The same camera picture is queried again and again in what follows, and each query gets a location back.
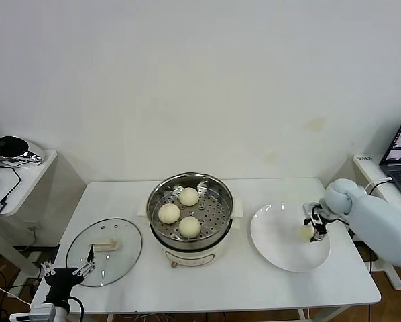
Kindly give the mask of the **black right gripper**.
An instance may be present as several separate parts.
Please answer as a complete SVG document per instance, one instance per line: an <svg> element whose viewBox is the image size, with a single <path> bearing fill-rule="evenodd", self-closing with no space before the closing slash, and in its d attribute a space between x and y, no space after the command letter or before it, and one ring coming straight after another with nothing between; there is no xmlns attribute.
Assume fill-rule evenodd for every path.
<svg viewBox="0 0 401 322"><path fill-rule="evenodd" d="M314 228L314 234L310 239L311 242L320 242L326 236L327 221L321 217L321 213L316 210L317 207L317 203L305 203L303 205L305 214L303 225L309 225L312 222Z"/></svg>

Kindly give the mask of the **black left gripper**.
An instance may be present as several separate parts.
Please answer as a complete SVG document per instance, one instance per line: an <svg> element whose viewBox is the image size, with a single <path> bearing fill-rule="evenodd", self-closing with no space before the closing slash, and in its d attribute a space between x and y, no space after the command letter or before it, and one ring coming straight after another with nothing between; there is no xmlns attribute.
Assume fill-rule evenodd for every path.
<svg viewBox="0 0 401 322"><path fill-rule="evenodd" d="M45 303L67 304L72 289L80 285L94 269L94 245L80 268L56 268L50 260L41 263L46 284L50 287Z"/></svg>

